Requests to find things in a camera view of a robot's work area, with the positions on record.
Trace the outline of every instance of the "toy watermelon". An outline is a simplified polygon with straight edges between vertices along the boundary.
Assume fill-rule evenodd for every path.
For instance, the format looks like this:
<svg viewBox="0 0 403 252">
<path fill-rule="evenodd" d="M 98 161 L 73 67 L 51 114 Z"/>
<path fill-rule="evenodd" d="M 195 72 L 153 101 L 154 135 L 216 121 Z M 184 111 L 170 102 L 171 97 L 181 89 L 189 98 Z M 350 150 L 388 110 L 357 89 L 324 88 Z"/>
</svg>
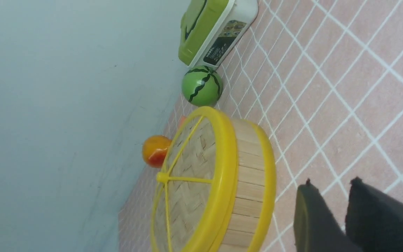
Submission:
<svg viewBox="0 0 403 252">
<path fill-rule="evenodd" d="M 182 93 L 197 107 L 214 105 L 222 95 L 223 84 L 219 74 L 207 66 L 196 66 L 183 77 Z"/>
</svg>

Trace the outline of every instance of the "toy orange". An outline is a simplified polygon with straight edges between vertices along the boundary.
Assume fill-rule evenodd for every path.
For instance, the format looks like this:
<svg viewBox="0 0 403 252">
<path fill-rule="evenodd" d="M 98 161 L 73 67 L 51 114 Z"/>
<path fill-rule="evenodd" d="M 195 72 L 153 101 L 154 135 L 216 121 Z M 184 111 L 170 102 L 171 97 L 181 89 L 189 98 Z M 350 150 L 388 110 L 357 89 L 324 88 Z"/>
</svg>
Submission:
<svg viewBox="0 0 403 252">
<path fill-rule="evenodd" d="M 149 137 L 142 145 L 142 159 L 149 166 L 161 168 L 171 142 L 171 139 L 163 135 Z"/>
</svg>

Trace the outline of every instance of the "yellow round basket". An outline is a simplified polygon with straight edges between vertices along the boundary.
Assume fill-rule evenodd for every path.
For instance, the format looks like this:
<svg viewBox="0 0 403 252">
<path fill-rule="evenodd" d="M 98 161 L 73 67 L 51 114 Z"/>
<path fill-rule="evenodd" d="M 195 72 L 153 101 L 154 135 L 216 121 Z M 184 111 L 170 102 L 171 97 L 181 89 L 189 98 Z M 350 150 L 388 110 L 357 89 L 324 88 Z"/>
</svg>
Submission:
<svg viewBox="0 0 403 252">
<path fill-rule="evenodd" d="M 262 128 L 198 108 L 178 130 L 157 181 L 153 252 L 259 251 L 276 193 Z"/>
</svg>

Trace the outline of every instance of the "wall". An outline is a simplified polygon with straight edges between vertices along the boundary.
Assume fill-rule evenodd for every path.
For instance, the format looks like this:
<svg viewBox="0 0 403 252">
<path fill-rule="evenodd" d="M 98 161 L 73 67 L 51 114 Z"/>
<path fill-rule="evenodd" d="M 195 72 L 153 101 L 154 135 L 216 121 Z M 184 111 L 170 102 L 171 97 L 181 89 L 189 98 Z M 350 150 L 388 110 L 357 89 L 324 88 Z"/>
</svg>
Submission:
<svg viewBox="0 0 403 252">
<path fill-rule="evenodd" d="M 115 251 L 186 67 L 168 1 L 0 0 L 0 252 Z"/>
<path fill-rule="evenodd" d="M 311 179 L 344 226 L 359 176 L 403 202 L 403 0 L 259 0 L 217 70 L 228 116 L 262 126 L 275 153 L 275 210 L 262 252 L 295 252 L 296 189 Z M 182 97 L 165 134 L 193 110 Z M 150 251 L 154 172 L 119 214 L 120 251 Z"/>
</svg>

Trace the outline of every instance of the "light blue wall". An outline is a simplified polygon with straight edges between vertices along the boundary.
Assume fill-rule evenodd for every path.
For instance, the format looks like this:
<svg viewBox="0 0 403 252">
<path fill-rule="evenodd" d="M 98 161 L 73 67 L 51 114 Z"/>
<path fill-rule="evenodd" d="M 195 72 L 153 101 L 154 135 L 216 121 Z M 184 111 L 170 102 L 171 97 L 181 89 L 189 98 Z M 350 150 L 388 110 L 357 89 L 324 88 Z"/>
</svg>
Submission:
<svg viewBox="0 0 403 252">
<path fill-rule="evenodd" d="M 0 252 L 117 250 L 186 67 L 180 0 L 0 0 Z"/>
</svg>

